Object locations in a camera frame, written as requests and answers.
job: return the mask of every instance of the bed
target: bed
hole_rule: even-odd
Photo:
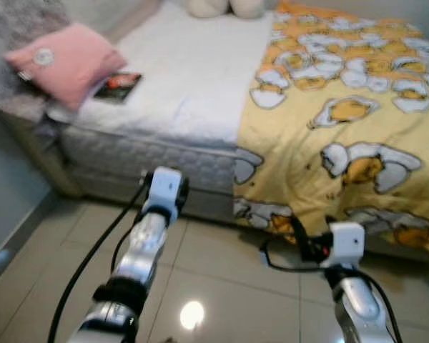
[[[200,21],[166,1],[118,43],[130,61],[127,70],[144,74],[125,105],[88,100],[78,114],[53,105],[47,115],[58,127],[57,139],[37,138],[22,119],[4,118],[62,194],[124,202],[142,169],[177,166],[192,183],[184,212],[233,223],[237,132],[275,20],[267,13],[257,21]],[[429,260],[420,250],[377,237],[368,245]]]
[[[237,145],[242,224],[429,250],[429,41],[406,21],[281,2]]]

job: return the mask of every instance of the white stuffed toy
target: white stuffed toy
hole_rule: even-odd
[[[187,0],[187,10],[198,18],[212,18],[226,13],[229,4],[243,19],[259,18],[265,12],[265,0]]]

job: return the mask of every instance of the mattress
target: mattress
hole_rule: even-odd
[[[61,133],[65,154],[79,166],[125,177],[177,166],[194,187],[231,194],[240,116],[271,25],[271,14],[196,19],[164,2],[118,43],[125,70],[143,73],[124,104],[89,96],[77,114],[49,110],[69,124]]]
[[[232,194],[231,150],[178,146],[76,126],[64,130],[61,144],[72,164],[89,169],[91,175],[96,171],[133,179],[142,170],[170,166],[188,176],[192,188]]]

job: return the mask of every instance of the baseboard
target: baseboard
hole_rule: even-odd
[[[14,230],[14,233],[0,249],[0,275],[27,242],[27,239],[29,239],[42,219],[56,206],[58,201],[59,197],[57,194],[50,191],[34,210],[27,215],[19,227]]]

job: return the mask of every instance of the pillow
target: pillow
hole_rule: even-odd
[[[92,85],[127,64],[106,39],[81,24],[41,36],[5,59],[21,77],[74,111]]]
[[[31,123],[41,120],[47,95],[23,82],[3,55],[69,24],[60,0],[0,0],[0,111]]]

